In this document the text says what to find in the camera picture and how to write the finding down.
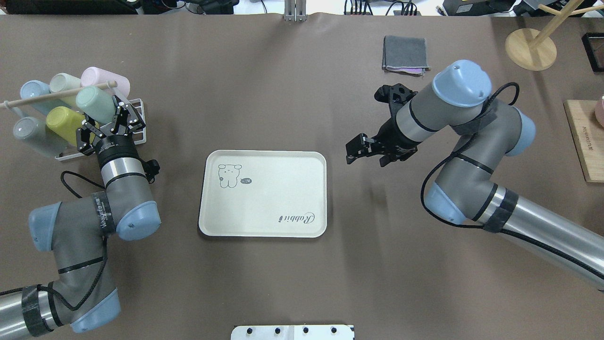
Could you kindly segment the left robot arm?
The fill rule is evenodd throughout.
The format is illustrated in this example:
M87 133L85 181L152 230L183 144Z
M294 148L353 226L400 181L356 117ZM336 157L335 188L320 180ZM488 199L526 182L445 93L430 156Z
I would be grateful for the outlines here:
M97 155L103 189L31 211L33 243L54 254L59 278L1 293L3 340L39 337L63 325L83 333L114 320L121 307L108 266L109 236L138 240L160 226L150 188L159 164L143 161L133 140L133 133L145 128L144 119L121 93L112 100L110 122L94 127L85 114L77 131L78 150Z

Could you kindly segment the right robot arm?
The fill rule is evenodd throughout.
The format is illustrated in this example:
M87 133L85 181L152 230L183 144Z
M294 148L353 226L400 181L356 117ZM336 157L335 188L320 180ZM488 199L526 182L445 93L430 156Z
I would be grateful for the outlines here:
M522 153L533 142L533 121L498 95L515 82L492 91L489 75L471 60L458 60L421 91L402 84L375 92L390 118L377 134L361 133L345 146L346 162L380 156L380 166L405 161L419 144L445 127L460 137L432 172L436 180L421 187L424 209L445 224L502 235L603 290L603 237L492 182L505 156Z

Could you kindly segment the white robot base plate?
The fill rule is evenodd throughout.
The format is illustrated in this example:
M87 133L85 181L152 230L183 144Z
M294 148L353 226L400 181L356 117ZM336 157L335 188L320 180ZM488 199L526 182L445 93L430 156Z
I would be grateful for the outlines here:
M231 340L354 340L353 325L241 325L233 329Z

